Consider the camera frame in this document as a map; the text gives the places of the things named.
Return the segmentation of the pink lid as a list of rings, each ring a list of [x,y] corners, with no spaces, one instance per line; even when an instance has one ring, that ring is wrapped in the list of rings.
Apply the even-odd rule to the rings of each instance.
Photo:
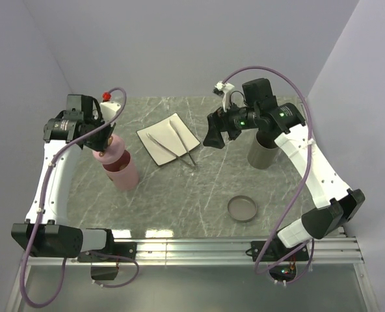
[[[109,145],[106,147],[105,151],[93,151],[92,155],[95,160],[102,165],[108,166],[119,164],[122,162],[122,157],[126,150],[124,140],[120,136],[112,134],[108,143]]]

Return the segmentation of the pink cup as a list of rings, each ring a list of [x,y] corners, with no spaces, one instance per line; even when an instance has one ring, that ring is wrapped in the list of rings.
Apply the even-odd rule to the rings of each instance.
[[[124,170],[119,170],[120,166],[127,164]],[[139,174],[130,152],[125,151],[122,162],[115,165],[103,165],[109,179],[120,190],[131,190],[139,183]]]

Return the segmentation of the grey metal cup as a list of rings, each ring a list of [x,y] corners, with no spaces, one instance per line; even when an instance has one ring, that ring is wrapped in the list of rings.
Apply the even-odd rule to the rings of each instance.
[[[278,154],[278,146],[267,134],[257,131],[247,155],[250,166],[258,170],[270,167]]]

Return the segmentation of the metal tongs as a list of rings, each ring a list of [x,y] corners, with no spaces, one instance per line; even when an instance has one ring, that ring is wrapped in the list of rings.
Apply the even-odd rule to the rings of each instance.
[[[183,141],[176,124],[172,121],[168,121],[168,125],[166,125],[165,129],[161,129],[160,131],[155,132],[147,132],[146,136],[156,145],[158,145],[165,152],[174,156],[176,159],[181,160],[191,168],[196,168],[197,163],[193,159],[187,145]],[[187,154],[192,162],[192,164],[187,163],[183,159],[181,159],[181,155],[178,154],[178,147],[181,146],[183,148],[183,152]]]

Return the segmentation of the grey lid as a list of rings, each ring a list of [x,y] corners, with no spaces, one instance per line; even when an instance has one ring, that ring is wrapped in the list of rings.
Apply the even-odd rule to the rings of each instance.
[[[252,198],[238,195],[229,200],[227,212],[238,222],[249,222],[257,215],[258,207]]]

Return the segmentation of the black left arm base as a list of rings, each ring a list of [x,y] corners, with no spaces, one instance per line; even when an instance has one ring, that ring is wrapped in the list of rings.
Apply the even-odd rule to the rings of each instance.
[[[136,242],[115,242],[111,249],[95,250],[80,253],[77,263],[90,264],[90,276],[95,284],[107,288],[105,282],[116,281],[118,274],[123,273],[125,268],[129,269],[132,276],[126,282],[118,282],[117,285],[110,285],[110,288],[117,288],[134,281],[138,276],[140,267],[136,261]]]

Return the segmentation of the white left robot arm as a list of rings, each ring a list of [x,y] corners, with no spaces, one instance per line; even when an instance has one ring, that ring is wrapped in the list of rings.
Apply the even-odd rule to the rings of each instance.
[[[104,152],[121,105],[111,94],[103,100],[70,94],[66,108],[44,126],[44,162],[33,203],[24,222],[12,226],[12,238],[32,257],[74,258],[91,251],[111,260],[116,245],[109,229],[68,224],[67,203],[73,172],[83,148]]]

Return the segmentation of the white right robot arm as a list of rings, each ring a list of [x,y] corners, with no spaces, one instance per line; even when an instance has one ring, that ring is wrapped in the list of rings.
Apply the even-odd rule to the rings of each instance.
[[[284,260],[295,246],[309,239],[322,239],[350,221],[365,201],[360,189],[353,190],[340,178],[309,132],[308,122],[291,103],[279,105],[268,79],[254,79],[242,85],[245,104],[230,101],[235,88],[222,81],[214,93],[222,97],[222,106],[207,116],[207,147],[222,149],[222,133],[235,140],[243,130],[257,129],[274,142],[292,162],[314,202],[314,209],[283,227],[274,236],[271,251]]]

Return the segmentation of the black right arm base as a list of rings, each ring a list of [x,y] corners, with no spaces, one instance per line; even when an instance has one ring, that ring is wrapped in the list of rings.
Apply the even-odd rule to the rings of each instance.
[[[245,252],[254,262],[257,275],[268,273],[274,283],[293,283],[307,273],[313,260],[313,249],[307,244],[286,248],[278,238],[274,238],[262,256],[259,256],[267,241],[253,240]]]

